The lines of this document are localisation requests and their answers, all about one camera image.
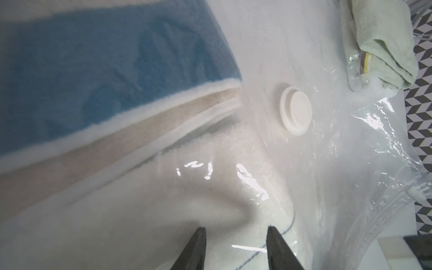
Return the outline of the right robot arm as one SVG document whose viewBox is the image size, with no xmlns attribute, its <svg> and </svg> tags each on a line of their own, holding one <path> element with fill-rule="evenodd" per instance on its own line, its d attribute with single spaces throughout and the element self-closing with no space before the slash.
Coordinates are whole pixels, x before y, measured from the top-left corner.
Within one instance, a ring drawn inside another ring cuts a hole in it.
<svg viewBox="0 0 432 270">
<path fill-rule="evenodd" d="M 432 270 L 432 235 L 378 239 L 391 270 Z"/>
</svg>

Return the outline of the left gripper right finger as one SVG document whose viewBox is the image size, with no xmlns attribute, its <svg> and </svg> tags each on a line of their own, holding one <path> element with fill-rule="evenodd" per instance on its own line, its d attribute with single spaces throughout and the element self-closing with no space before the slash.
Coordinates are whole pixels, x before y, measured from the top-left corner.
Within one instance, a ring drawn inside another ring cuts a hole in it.
<svg viewBox="0 0 432 270">
<path fill-rule="evenodd" d="M 269 226 L 266 236 L 270 270 L 304 270 L 276 227 Z"/>
</svg>

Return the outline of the clear plastic vacuum bag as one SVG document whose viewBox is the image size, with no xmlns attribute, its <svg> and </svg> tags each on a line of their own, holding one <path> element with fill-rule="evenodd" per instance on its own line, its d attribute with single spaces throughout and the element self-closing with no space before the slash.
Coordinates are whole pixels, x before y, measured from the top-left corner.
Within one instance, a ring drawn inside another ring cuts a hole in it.
<svg viewBox="0 0 432 270">
<path fill-rule="evenodd" d="M 307 270 L 354 270 L 370 243 L 403 208 L 425 170 L 390 100 L 350 90 L 340 1 L 206 1 L 241 74 L 231 97 L 152 120 L 147 144 L 2 223 L 33 217 L 196 138 L 235 124 L 261 139 L 284 178 Z"/>
</svg>

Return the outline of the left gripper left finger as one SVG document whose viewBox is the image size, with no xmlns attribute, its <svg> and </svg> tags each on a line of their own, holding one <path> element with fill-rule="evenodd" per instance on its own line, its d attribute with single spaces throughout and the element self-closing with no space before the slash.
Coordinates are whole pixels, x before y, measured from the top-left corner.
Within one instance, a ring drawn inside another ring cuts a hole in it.
<svg viewBox="0 0 432 270">
<path fill-rule="evenodd" d="M 199 227 L 171 267 L 171 270 L 203 270 L 207 248 L 207 232 Z"/>
</svg>

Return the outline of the pale green towel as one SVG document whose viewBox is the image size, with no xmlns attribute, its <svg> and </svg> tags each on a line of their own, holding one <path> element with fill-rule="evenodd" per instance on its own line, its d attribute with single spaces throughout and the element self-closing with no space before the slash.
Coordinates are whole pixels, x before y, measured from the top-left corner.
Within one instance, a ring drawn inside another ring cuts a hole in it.
<svg viewBox="0 0 432 270">
<path fill-rule="evenodd" d="M 417 78 L 410 9 L 405 1 L 350 1 L 362 79 L 405 90 Z"/>
</svg>

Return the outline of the white towel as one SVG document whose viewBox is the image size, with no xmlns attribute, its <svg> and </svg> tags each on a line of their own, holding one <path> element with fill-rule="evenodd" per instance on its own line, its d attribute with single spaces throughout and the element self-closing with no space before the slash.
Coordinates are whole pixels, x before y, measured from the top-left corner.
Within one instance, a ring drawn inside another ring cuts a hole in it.
<svg viewBox="0 0 432 270">
<path fill-rule="evenodd" d="M 1 227 L 3 270 L 167 270 L 198 227 L 208 270 L 265 270 L 277 227 L 309 268 L 284 178 L 235 124 L 196 138 L 50 210 Z"/>
</svg>

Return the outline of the blue and beige towel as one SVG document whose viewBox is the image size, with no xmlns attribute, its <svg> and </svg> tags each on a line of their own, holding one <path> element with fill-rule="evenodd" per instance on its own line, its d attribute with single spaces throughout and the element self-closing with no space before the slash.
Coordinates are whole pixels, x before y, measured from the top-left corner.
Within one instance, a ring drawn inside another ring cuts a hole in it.
<svg viewBox="0 0 432 270">
<path fill-rule="evenodd" d="M 206 1 L 2 1 L 1 222 L 240 83 Z"/>
</svg>

